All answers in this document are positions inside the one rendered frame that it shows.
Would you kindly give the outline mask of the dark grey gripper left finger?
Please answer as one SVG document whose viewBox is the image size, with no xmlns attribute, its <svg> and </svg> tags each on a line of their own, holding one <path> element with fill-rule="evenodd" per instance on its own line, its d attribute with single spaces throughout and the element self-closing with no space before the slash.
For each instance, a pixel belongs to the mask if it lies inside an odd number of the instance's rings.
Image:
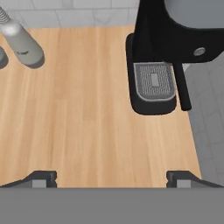
<svg viewBox="0 0 224 224">
<path fill-rule="evenodd" d="M 33 171 L 23 179 L 2 185 L 2 188 L 56 188 L 56 171 Z"/>
</svg>

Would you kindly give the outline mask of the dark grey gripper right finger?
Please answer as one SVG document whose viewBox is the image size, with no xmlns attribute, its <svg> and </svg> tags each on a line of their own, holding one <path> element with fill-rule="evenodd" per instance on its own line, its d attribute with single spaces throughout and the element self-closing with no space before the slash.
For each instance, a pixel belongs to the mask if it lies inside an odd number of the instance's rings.
<svg viewBox="0 0 224 224">
<path fill-rule="evenodd" d="M 218 185 L 196 177 L 190 171 L 168 171 L 166 173 L 167 188 L 223 188 L 223 185 Z"/>
</svg>

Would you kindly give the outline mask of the black coffee machine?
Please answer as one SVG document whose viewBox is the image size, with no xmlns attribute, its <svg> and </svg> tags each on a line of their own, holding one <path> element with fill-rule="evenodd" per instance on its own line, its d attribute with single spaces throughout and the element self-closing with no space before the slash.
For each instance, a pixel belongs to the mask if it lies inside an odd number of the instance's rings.
<svg viewBox="0 0 224 224">
<path fill-rule="evenodd" d="M 140 115 L 192 109 L 184 64 L 224 53 L 224 0 L 139 0 L 125 43 L 131 107 Z"/>
</svg>

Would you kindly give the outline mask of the grey round container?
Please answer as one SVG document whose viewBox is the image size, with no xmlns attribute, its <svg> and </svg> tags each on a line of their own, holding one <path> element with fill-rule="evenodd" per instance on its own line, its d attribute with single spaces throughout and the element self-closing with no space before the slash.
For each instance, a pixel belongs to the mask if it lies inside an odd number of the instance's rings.
<svg viewBox="0 0 224 224">
<path fill-rule="evenodd" d="M 8 65 L 9 59 L 5 50 L 0 46 L 0 69 Z"/>
</svg>

